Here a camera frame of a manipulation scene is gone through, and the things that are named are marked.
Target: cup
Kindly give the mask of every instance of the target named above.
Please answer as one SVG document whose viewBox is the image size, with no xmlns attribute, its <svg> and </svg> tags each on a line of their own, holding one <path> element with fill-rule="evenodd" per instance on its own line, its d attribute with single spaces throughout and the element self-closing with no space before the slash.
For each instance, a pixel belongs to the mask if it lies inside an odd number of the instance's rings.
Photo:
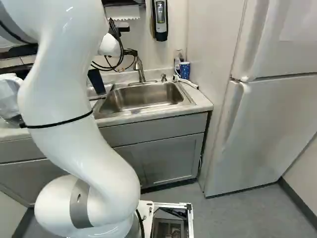
<svg viewBox="0 0 317 238">
<path fill-rule="evenodd" d="M 189 80 L 190 74 L 190 63 L 189 62 L 181 62 L 180 63 L 180 77 L 182 79 Z"/>
</svg>

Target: refrigerator door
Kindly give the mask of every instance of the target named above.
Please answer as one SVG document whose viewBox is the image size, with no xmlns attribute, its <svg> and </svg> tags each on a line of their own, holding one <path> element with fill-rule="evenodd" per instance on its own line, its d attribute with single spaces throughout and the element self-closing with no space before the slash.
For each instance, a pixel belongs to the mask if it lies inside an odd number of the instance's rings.
<svg viewBox="0 0 317 238">
<path fill-rule="evenodd" d="M 247 0 L 232 77 L 317 72 L 317 1 Z"/>
<path fill-rule="evenodd" d="M 205 196 L 277 181 L 317 132 L 316 92 L 317 75 L 230 81 Z"/>
</svg>

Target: cabinet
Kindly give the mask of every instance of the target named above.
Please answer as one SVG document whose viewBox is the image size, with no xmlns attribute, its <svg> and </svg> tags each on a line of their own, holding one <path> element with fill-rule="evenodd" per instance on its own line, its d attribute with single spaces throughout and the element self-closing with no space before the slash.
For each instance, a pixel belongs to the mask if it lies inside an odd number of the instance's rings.
<svg viewBox="0 0 317 238">
<path fill-rule="evenodd" d="M 0 165 L 0 189 L 27 206 L 35 203 L 42 188 L 68 174 L 48 159 Z"/>
<path fill-rule="evenodd" d="M 100 130 L 146 188 L 197 176 L 206 122 L 207 113 L 201 113 Z M 51 180 L 68 174 L 43 159 L 31 138 L 0 142 L 0 151 L 0 191 L 25 206 L 34 204 Z"/>
<path fill-rule="evenodd" d="M 139 177 L 140 185 L 144 187 L 147 182 L 140 158 L 140 153 L 138 152 L 138 145 L 121 146 L 114 148 L 114 150 L 132 166 Z"/>
<path fill-rule="evenodd" d="M 197 176 L 204 134 L 115 148 L 135 170 L 142 188 Z"/>
</svg>

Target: gray countertop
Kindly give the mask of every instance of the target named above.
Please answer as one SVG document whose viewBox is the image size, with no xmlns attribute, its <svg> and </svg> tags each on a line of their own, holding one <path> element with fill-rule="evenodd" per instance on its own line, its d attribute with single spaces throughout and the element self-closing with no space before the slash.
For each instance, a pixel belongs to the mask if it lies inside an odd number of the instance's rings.
<svg viewBox="0 0 317 238">
<path fill-rule="evenodd" d="M 153 111 L 135 115 L 98 119 L 96 120 L 97 125 L 98 127 L 113 126 L 213 110 L 213 104 L 199 90 L 194 89 L 185 83 L 182 83 L 182 86 L 189 96 L 194 100 L 195 105 L 173 108 L 165 111 Z M 0 119 L 0 142 L 25 138 L 31 138 L 31 135 L 26 128 L 14 128 Z"/>
</svg>

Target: white robotic arm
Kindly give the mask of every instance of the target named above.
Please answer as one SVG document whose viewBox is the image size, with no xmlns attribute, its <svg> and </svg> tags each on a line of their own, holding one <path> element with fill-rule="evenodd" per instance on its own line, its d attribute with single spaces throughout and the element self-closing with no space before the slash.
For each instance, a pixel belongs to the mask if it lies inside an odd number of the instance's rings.
<svg viewBox="0 0 317 238">
<path fill-rule="evenodd" d="M 72 175 L 50 182 L 35 204 L 37 221 L 71 238 L 123 238 L 140 198 L 134 170 L 103 139 L 91 115 L 86 78 L 93 57 L 117 55 L 100 0 L 0 0 L 0 35 L 38 42 L 18 94 L 33 140 Z"/>
</svg>

